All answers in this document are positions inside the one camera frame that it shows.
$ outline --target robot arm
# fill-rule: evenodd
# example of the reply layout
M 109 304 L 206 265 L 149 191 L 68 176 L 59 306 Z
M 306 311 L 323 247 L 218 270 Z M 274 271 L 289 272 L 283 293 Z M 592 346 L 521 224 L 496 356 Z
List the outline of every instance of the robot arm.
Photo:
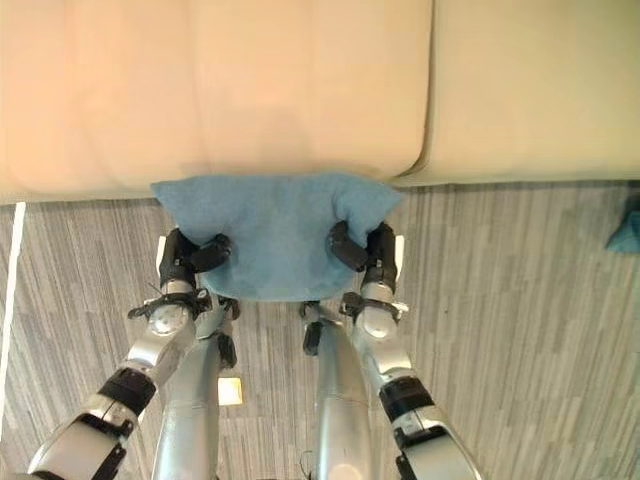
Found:
M 211 308 L 208 292 L 195 288 L 195 274 L 226 260 L 228 239 L 219 235 L 205 250 L 206 255 L 179 230 L 171 232 L 160 265 L 162 295 L 130 312 L 147 317 L 145 332 L 116 373 L 40 447 L 29 466 L 30 475 L 14 478 L 112 480 L 116 476 L 138 417 L 191 348 L 196 317 Z
M 347 257 L 355 258 L 351 252 Z M 369 235 L 360 295 L 346 294 L 341 311 L 354 320 L 353 345 L 391 422 L 401 452 L 398 470 L 403 480 L 481 480 L 398 338 L 397 323 L 406 307 L 394 303 L 394 257 L 395 236 L 383 223 Z

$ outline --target blue cloth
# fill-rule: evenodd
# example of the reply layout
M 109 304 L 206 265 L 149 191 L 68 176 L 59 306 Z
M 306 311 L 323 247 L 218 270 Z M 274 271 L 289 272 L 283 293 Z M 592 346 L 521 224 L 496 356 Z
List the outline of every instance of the blue cloth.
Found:
M 211 175 L 152 185 L 182 233 L 205 245 L 218 233 L 230 259 L 203 274 L 204 286 L 231 298 L 303 301 L 329 298 L 353 272 L 329 250 L 341 220 L 361 246 L 402 196 L 382 183 L 331 173 L 300 176 Z
M 620 228 L 611 235 L 607 250 L 640 253 L 640 210 L 629 212 Z

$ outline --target gray carpet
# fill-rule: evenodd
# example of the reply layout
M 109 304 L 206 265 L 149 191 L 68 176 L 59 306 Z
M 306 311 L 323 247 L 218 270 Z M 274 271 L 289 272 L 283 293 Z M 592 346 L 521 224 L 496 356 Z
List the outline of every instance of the gray carpet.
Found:
M 407 191 L 399 298 L 406 346 L 487 479 L 631 479 L 639 258 L 606 252 L 623 183 Z M 0 209 L 4 297 L 12 208 Z M 125 312 L 154 296 L 155 201 L 29 204 L 19 263 L 0 474 L 109 376 L 142 330 Z M 234 337 L 245 404 L 221 412 L 220 478 L 301 479 L 317 368 L 293 305 L 243 304 Z M 150 478 L 165 392 L 133 436 L 121 479 Z M 380 479 L 396 451 L 377 405 Z

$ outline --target small light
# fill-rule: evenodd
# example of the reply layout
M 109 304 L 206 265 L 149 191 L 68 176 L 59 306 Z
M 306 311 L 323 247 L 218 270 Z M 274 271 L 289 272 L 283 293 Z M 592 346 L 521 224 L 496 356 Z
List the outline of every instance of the small light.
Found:
M 239 378 L 218 379 L 218 404 L 221 406 L 242 405 L 242 382 Z

